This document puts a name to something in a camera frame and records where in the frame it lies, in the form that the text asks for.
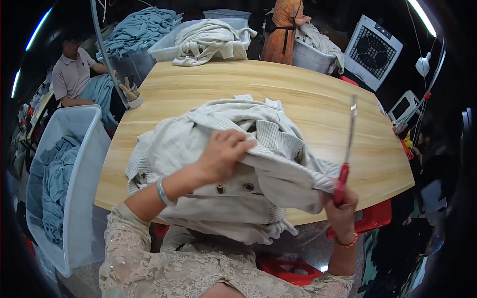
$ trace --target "cardigan button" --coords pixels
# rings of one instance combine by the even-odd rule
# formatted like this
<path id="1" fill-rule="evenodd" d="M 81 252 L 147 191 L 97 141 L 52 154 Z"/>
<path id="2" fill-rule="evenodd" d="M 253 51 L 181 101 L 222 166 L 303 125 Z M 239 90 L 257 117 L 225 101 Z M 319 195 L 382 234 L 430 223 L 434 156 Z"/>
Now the cardigan button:
<path id="1" fill-rule="evenodd" d="M 253 186 L 252 183 L 245 183 L 245 184 L 243 185 L 243 188 L 245 188 L 245 189 L 248 190 L 248 191 L 252 191 L 252 190 L 255 188 L 255 186 Z"/>
<path id="2" fill-rule="evenodd" d="M 218 194 L 223 194 L 225 193 L 225 188 L 222 184 L 217 184 L 216 188 L 215 188 L 215 191 L 218 193 Z"/>

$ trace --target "metal blade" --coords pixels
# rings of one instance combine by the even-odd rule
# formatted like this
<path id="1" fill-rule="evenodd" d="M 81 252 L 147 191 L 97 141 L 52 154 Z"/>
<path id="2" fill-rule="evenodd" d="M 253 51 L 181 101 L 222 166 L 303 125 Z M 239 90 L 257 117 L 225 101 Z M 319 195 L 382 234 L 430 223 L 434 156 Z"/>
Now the metal blade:
<path id="1" fill-rule="evenodd" d="M 356 95 L 351 96 L 351 110 L 350 110 L 350 135 L 348 137 L 348 144 L 346 146 L 346 155 L 344 162 L 347 163 L 350 159 L 351 145 L 353 144 L 354 126 L 356 124 L 356 116 L 358 115 L 358 98 Z"/>

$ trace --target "wooden table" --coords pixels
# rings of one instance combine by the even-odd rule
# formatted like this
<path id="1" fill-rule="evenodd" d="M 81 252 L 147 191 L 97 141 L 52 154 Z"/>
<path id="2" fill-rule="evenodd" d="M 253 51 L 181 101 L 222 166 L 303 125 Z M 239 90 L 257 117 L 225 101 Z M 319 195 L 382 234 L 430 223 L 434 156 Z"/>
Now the wooden table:
<path id="1" fill-rule="evenodd" d="M 196 67 L 157 63 L 140 87 L 144 102 L 129 110 L 109 147 L 95 205 L 109 209 L 127 198 L 124 169 L 136 137 L 159 121 L 216 99 L 251 94 L 256 101 L 281 100 L 286 115 L 299 126 L 317 157 L 343 162 L 350 122 L 350 99 L 358 96 L 358 117 L 348 184 L 360 196 L 358 209 L 387 200 L 414 185 L 403 147 L 389 119 L 379 112 L 375 95 L 328 75 L 278 63 L 216 61 Z M 288 209 L 293 225 L 326 219 Z"/>
<path id="2" fill-rule="evenodd" d="M 33 135 L 33 131 L 35 130 L 36 126 L 41 122 L 41 119 L 43 118 L 43 114 L 45 113 L 46 106 L 50 102 L 50 99 L 53 97 L 54 93 L 53 90 L 49 91 L 46 93 L 43 97 L 43 101 L 41 102 L 38 110 L 35 111 L 33 116 L 36 116 L 37 120 L 35 124 L 31 126 L 30 131 L 28 132 L 27 135 L 27 140 L 31 140 L 31 136 Z"/>

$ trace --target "hand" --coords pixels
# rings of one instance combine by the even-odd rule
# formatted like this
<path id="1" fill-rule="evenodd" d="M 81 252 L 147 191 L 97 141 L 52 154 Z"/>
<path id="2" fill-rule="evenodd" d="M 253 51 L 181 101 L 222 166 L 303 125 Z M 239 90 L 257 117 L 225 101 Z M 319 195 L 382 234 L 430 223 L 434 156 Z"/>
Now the hand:
<path id="1" fill-rule="evenodd" d="M 417 156 L 421 155 L 421 152 L 419 152 L 419 149 L 417 149 L 416 147 L 412 146 L 411 150 L 414 152 L 415 155 Z"/>
<path id="2" fill-rule="evenodd" d="M 206 149 L 191 168 L 199 177 L 200 186 L 224 182 L 235 174 L 237 160 L 255 146 L 255 140 L 235 129 L 214 131 Z"/>
<path id="3" fill-rule="evenodd" d="M 354 240 L 354 212 L 358 204 L 358 195 L 346 186 L 343 202 L 337 207 L 332 194 L 326 192 L 322 194 L 321 202 L 338 242 L 343 245 L 350 244 Z"/>

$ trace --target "pink polo shirt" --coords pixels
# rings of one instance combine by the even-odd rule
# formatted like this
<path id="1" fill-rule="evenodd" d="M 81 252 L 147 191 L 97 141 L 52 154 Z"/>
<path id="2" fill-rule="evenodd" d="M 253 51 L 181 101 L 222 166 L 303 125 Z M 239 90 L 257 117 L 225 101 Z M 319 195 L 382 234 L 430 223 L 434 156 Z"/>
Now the pink polo shirt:
<path id="1" fill-rule="evenodd" d="M 53 92 L 57 100 L 68 96 L 76 98 L 91 80 L 90 67 L 96 61 L 83 49 L 78 48 L 76 60 L 63 54 L 53 67 Z"/>

